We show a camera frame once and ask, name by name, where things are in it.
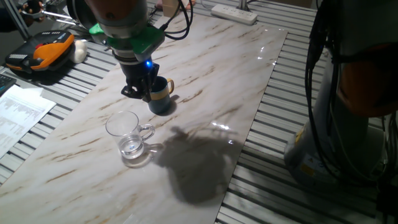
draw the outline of metal grating floor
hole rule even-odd
[[[211,9],[219,3],[237,6],[238,0],[204,1],[203,5]],[[198,0],[194,12],[210,16],[203,5]],[[258,23],[289,33],[215,223],[374,223],[375,191],[328,195],[312,192],[294,181],[283,162],[288,138],[307,121],[303,76],[308,36],[316,12],[269,1],[254,2],[249,7],[259,15]],[[156,13],[153,20],[161,15]],[[0,159],[0,184],[116,65],[115,59],[104,50],[103,46],[88,43],[88,60],[79,65],[67,64],[53,72],[53,85],[18,77],[18,85],[44,88],[43,97],[57,105]],[[323,57],[314,71],[314,102],[325,64]],[[0,73],[16,77],[5,68]],[[370,125],[380,128],[381,120],[372,119]]]

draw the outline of mug handle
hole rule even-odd
[[[144,131],[144,130],[149,130],[150,133],[149,133],[149,135],[146,134],[147,136],[146,135],[141,136],[142,142],[148,140],[150,137],[152,137],[155,134],[155,127],[153,127],[150,124],[139,125],[139,130],[138,131],[141,132],[141,131]]]
[[[169,94],[172,94],[173,91],[174,91],[174,81],[173,81],[171,78],[168,78],[168,79],[167,79],[167,84],[169,84],[169,83],[172,84],[172,86],[171,86],[171,88],[170,88],[170,90],[169,90]]]

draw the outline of glass mug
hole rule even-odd
[[[120,111],[106,122],[106,131],[113,136],[119,151],[126,159],[135,159],[144,152],[143,142],[155,134],[155,127],[150,124],[138,125],[138,117],[130,111]],[[150,133],[141,136],[140,132]]]

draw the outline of dark blue mug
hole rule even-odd
[[[174,81],[171,78],[156,77],[150,92],[152,100],[148,103],[149,109],[155,114],[166,112],[171,106],[170,94],[173,91]]]

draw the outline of white marble surface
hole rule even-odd
[[[152,56],[175,82],[165,116],[120,94],[117,66],[0,187],[0,223],[213,223],[286,34],[196,15]],[[138,169],[104,128],[121,110],[156,127]]]

